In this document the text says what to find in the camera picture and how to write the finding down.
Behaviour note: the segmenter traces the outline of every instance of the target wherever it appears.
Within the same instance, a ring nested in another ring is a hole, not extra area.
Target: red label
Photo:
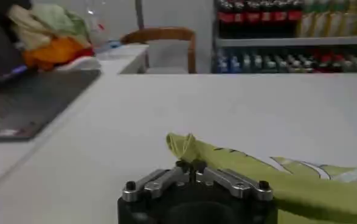
[[[219,20],[224,22],[224,23],[232,23],[234,21],[234,14],[232,13],[224,13],[224,12],[219,12],[217,13]]]
[[[262,21],[263,22],[268,22],[271,20],[271,13],[269,12],[263,12],[262,13]]]
[[[274,12],[274,20],[275,21],[285,21],[288,17],[286,12]]]
[[[300,20],[301,17],[302,17],[302,11],[292,10],[292,11],[289,11],[289,13],[288,13],[288,19],[290,21]]]
[[[244,22],[244,13],[236,13],[235,23],[243,23],[243,22]]]
[[[260,13],[247,13],[247,20],[250,23],[257,23],[261,19],[261,14]]]

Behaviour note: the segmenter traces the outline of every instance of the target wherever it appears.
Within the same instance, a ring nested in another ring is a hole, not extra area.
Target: green cloth
[[[30,12],[56,36],[72,37],[85,48],[91,46],[86,24],[77,14],[55,4],[34,4]]]
[[[201,159],[216,169],[232,169],[257,181],[268,181],[280,209],[279,223],[357,223],[355,168],[272,158],[288,171],[284,172],[243,152],[196,140],[191,134],[170,133],[167,144],[178,159],[188,162]]]

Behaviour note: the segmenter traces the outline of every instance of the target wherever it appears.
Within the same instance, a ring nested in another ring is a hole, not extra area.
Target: laptop keyboard
[[[95,70],[50,72],[26,76],[2,86],[0,139],[33,136],[61,113],[99,74]]]

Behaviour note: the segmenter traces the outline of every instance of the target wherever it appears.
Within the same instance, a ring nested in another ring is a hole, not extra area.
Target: white table
[[[147,48],[147,45],[128,45],[113,49],[109,53],[110,58],[104,57],[107,60],[100,61],[105,71],[104,75],[136,72],[143,65]],[[50,138],[52,133],[59,130],[69,118],[75,116],[79,110],[82,110],[89,100],[90,97],[88,97],[87,91],[33,141],[0,144],[0,179],[8,171],[29,158],[35,149],[38,149]]]
[[[176,160],[165,135],[357,166],[357,75],[104,75],[0,182],[0,224],[117,223],[126,181]]]

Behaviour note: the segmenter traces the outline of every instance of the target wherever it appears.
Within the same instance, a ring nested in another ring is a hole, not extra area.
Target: soda bottle
[[[273,26],[271,24],[271,10],[272,1],[271,0],[261,0],[260,1],[260,11],[261,11],[261,27],[260,35],[261,38],[273,37]]]
[[[235,0],[234,2],[234,36],[242,38],[246,29],[244,23],[246,20],[246,4],[243,0]]]
[[[276,26],[275,35],[284,37],[288,33],[288,3],[285,0],[274,1],[273,22]]]
[[[232,36],[234,23],[234,5],[229,0],[218,0],[218,21],[219,35],[221,38],[230,38]]]
[[[287,36],[293,37],[297,32],[297,25],[302,19],[303,2],[302,0],[292,0],[288,2],[288,30]]]
[[[261,20],[260,4],[258,0],[247,1],[247,32],[249,38],[259,37],[260,28],[258,26]]]

